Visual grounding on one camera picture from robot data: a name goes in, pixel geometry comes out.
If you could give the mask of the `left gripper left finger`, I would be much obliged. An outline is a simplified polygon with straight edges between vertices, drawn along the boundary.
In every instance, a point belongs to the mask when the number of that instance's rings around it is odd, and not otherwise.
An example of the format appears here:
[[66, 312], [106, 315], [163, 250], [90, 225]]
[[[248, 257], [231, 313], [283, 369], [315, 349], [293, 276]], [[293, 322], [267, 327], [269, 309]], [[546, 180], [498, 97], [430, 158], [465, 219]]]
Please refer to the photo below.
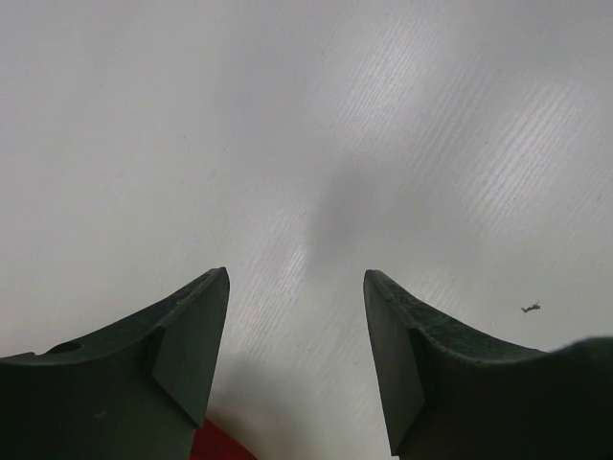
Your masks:
[[186, 459], [204, 425], [228, 307], [214, 268], [46, 353], [1, 361], [5, 459]]

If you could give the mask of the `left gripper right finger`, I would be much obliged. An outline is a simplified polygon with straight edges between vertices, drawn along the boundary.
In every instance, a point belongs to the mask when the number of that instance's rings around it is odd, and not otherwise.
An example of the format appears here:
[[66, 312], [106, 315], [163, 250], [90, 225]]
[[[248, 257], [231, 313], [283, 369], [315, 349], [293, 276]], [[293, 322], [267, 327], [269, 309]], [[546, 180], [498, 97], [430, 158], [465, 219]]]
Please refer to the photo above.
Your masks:
[[395, 457], [611, 457], [610, 338], [543, 352], [477, 331], [379, 270], [363, 293]]

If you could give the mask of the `red skirt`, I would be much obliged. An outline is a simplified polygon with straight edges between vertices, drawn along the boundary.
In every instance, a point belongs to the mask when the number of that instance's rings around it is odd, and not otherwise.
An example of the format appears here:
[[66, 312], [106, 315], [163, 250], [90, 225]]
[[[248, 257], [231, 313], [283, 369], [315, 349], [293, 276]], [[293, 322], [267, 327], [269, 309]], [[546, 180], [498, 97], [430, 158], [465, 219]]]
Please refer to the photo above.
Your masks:
[[206, 419], [194, 432], [190, 460], [257, 460], [257, 457], [231, 435]]

